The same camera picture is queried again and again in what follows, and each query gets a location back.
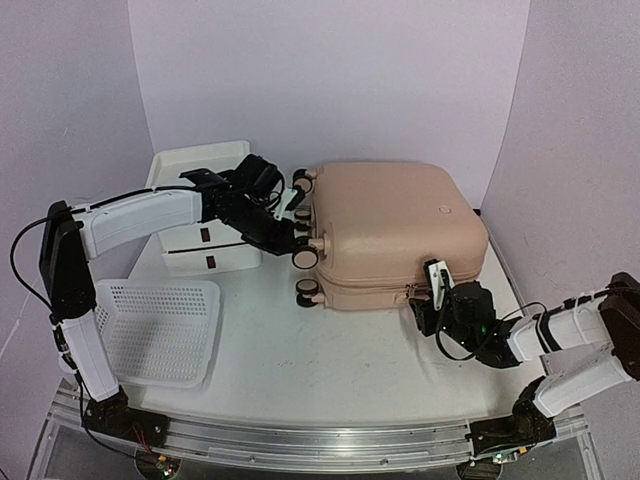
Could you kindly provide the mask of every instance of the lavender wall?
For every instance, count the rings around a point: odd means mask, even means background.
[[[0,466],[18,479],[59,371],[46,311],[11,276],[11,241],[53,201],[139,187],[153,152],[126,0],[1,0],[0,11]],[[28,235],[17,257],[29,282],[39,237]],[[114,251],[94,273],[122,276],[134,249]]]
[[[156,151],[230,139],[285,170],[426,160],[480,205],[528,0],[131,0]]]
[[[531,2],[482,205],[526,301],[553,305],[620,270],[640,277],[638,32],[638,2]],[[585,409],[607,478],[638,478],[640,386],[619,386]]]

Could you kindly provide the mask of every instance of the white plastic basket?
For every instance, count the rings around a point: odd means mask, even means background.
[[[213,355],[220,289],[192,280],[103,280],[96,320],[122,383],[192,388]]]

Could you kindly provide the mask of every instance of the metal frame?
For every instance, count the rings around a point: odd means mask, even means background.
[[[593,444],[580,406],[556,420],[554,441],[578,437],[583,455]],[[29,478],[43,478],[59,425],[81,430],[78,392],[61,386],[43,429]],[[167,444],[160,453],[198,462],[259,470],[314,473],[376,473],[425,470],[471,459],[467,421],[403,426],[304,427],[258,425],[170,415]],[[135,447],[131,442],[108,439]],[[598,479],[597,459],[587,465]]]

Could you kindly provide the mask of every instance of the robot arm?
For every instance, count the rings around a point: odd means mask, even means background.
[[[410,299],[418,328],[425,336],[447,334],[470,352],[466,359],[511,368],[559,350],[598,347],[570,370],[533,381],[511,416],[471,423],[476,458],[551,440],[553,417],[560,412],[619,383],[640,380],[640,283],[627,273],[614,275],[601,291],[511,320],[496,319],[491,293],[478,282],[450,286],[443,262],[429,262],[425,273],[433,300]]]
[[[294,223],[282,218],[282,212],[304,198],[294,190],[284,195],[286,205],[273,205],[271,193],[283,177],[255,155],[235,170],[199,169],[182,176],[194,186],[146,189],[73,210],[63,201],[53,204],[39,262],[54,312],[50,320],[56,345],[91,396],[87,411],[96,412],[91,430],[126,436],[132,424],[143,429],[151,424],[144,433],[156,446],[162,444],[162,432],[155,427],[166,424],[166,417],[128,408],[95,321],[96,292],[88,261],[131,240],[214,219],[240,231],[243,240],[257,248],[275,255],[291,253],[296,246]]]

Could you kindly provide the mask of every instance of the table surface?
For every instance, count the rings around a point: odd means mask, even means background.
[[[152,236],[130,278],[167,278]],[[165,413],[296,425],[401,425],[509,413],[540,362],[495,370],[447,360],[415,327],[410,309],[338,312],[295,303],[309,276],[289,257],[264,255],[260,267],[194,277],[217,283],[222,311],[199,389],[134,388],[132,404]],[[498,316],[518,308],[489,248],[480,276]],[[448,338],[454,354],[464,351]]]

